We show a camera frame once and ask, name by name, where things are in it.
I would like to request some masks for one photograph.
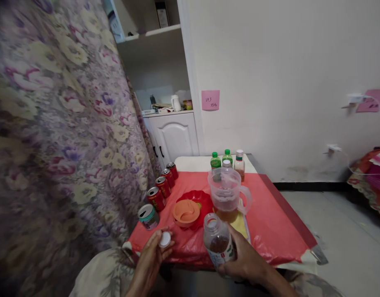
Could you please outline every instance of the cable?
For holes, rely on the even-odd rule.
[[[371,173],[371,174],[367,174],[367,173],[357,173],[357,172],[354,172],[352,171],[351,167],[349,166],[349,156],[346,152],[344,151],[341,151],[346,157],[347,157],[347,166],[348,166],[348,169],[353,173],[353,174],[357,174],[357,175],[380,175],[380,173]]]

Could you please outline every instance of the white shelf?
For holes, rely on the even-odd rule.
[[[157,34],[161,34],[161,33],[172,31],[172,30],[177,30],[177,29],[180,29],[180,24],[169,26],[166,28],[157,29],[157,30],[148,31],[148,32],[146,32],[146,34],[142,34],[142,36],[144,35],[147,37],[147,36],[157,35]],[[131,41],[131,40],[135,40],[135,39],[139,39],[139,34],[136,34],[134,36],[128,36],[128,37],[126,36],[125,37],[125,41]]]
[[[174,114],[181,114],[181,113],[192,113],[194,112],[194,110],[190,110],[190,111],[173,111],[173,112],[170,112],[170,113],[152,113],[152,114],[148,114],[148,115],[143,115],[144,118],[153,118],[153,117],[156,117],[156,116],[171,116],[171,115],[174,115]]]

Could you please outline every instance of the red can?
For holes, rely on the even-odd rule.
[[[147,191],[147,199],[154,206],[157,212],[160,212],[165,208],[166,201],[158,187],[152,187]]]
[[[175,179],[173,178],[172,171],[170,171],[169,169],[165,168],[162,171],[161,176],[165,177],[168,180],[168,184],[170,186],[170,189],[172,190],[173,186],[175,185]]]
[[[171,189],[169,187],[168,180],[165,177],[159,177],[156,179],[156,185],[158,188],[160,188],[162,194],[164,195],[165,199],[170,196]]]
[[[174,179],[177,179],[179,177],[179,174],[177,173],[177,169],[176,169],[175,163],[170,162],[168,165],[166,165],[166,168],[169,169],[172,172]]]

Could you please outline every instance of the person's left hand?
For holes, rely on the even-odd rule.
[[[172,240],[166,248],[162,249],[158,246],[162,232],[168,229],[169,227],[165,227],[155,231],[144,246],[136,265],[132,282],[128,288],[127,297],[148,296],[150,293],[156,281],[161,263],[172,253],[172,246],[175,244]]]

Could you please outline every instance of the orange lid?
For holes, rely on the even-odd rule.
[[[181,227],[190,227],[199,217],[199,206],[192,200],[180,200],[173,207],[175,223]]]

